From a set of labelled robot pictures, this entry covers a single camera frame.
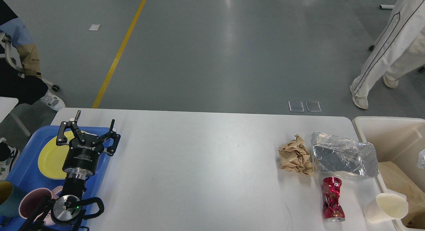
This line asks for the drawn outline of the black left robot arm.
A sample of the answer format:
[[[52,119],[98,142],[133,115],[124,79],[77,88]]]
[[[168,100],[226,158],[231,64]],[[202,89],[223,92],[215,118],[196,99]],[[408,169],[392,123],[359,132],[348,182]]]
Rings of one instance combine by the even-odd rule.
[[[83,199],[85,185],[95,175],[101,154],[115,154],[121,136],[114,131],[114,119],[108,132],[102,136],[82,133],[77,125],[80,114],[78,111],[73,120],[63,121],[56,138],[56,145],[69,147],[62,167],[66,173],[65,183],[59,196],[45,195],[19,230],[51,231],[44,220],[49,215],[53,223],[70,225],[73,231],[77,231],[83,228],[83,220],[96,218],[104,212],[99,197]]]

